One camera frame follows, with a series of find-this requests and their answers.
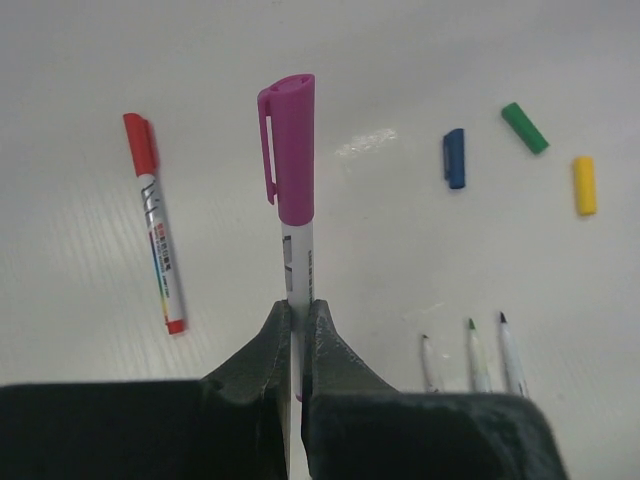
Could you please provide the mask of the red pen cap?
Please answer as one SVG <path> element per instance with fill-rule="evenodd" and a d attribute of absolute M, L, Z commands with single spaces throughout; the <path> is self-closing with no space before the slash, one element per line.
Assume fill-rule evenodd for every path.
<path fill-rule="evenodd" d="M 124 114 L 123 122 L 136 176 L 154 175 L 157 156 L 151 123 L 137 113 Z"/>

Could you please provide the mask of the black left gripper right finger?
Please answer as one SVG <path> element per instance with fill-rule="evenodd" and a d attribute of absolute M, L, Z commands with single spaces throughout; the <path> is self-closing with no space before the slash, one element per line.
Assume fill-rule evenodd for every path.
<path fill-rule="evenodd" d="M 301 436 L 314 479 L 565 479 L 544 415 L 498 393 L 401 392 L 338 334 L 306 322 Z"/>

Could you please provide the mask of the magenta pen cap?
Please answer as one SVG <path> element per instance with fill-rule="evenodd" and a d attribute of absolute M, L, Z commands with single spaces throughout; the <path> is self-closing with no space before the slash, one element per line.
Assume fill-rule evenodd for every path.
<path fill-rule="evenodd" d="M 257 97 L 267 200 L 282 223 L 302 226 L 314 216 L 315 76 L 285 77 Z"/>

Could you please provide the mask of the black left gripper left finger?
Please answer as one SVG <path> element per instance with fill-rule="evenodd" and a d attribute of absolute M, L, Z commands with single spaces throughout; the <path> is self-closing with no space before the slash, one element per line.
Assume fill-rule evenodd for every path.
<path fill-rule="evenodd" d="M 1 390 L 5 479 L 285 479 L 290 321 L 203 378 L 21 384 Z"/>

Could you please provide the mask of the green whiteboard marker pen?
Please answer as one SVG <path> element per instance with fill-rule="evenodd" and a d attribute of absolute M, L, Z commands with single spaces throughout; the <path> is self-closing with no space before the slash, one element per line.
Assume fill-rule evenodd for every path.
<path fill-rule="evenodd" d="M 472 390 L 474 392 L 491 392 L 492 386 L 484 358 L 484 350 L 475 323 L 471 318 L 468 319 L 467 324 L 467 352 Z"/>

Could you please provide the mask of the yellow whiteboard marker pen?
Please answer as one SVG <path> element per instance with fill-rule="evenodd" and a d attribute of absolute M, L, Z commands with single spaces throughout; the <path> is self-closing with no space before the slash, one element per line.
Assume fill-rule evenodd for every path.
<path fill-rule="evenodd" d="M 437 356 L 430 337 L 422 335 L 421 359 L 426 390 L 430 393 L 438 393 L 444 390 L 444 384 L 437 368 Z"/>

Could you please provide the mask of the yellow pen cap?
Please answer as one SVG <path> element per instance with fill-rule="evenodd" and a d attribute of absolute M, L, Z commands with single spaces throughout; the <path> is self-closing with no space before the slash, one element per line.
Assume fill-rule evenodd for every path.
<path fill-rule="evenodd" d="M 576 209 L 581 216 L 597 212 L 596 178 L 594 160 L 588 156 L 574 159 L 573 178 Z"/>

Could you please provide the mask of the magenta whiteboard marker pen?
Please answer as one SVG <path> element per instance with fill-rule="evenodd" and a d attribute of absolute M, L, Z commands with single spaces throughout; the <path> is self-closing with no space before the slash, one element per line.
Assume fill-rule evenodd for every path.
<path fill-rule="evenodd" d="M 292 391 L 303 397 L 305 324 L 314 301 L 313 222 L 302 226 L 282 224 L 286 299 L 291 309 Z"/>

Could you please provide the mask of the red whiteboard marker pen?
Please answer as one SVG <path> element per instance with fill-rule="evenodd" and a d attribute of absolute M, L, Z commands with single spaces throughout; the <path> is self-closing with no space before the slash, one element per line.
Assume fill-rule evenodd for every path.
<path fill-rule="evenodd" d="M 187 324 L 160 183 L 152 174 L 140 175 L 138 182 L 164 323 L 170 335 L 179 335 Z"/>

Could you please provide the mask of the green pen cap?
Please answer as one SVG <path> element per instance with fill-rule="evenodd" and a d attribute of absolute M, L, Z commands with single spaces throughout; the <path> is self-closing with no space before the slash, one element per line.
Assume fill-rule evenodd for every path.
<path fill-rule="evenodd" d="M 546 138 L 518 103 L 512 102 L 504 106 L 501 109 L 501 117 L 534 155 L 541 154 L 549 147 Z"/>

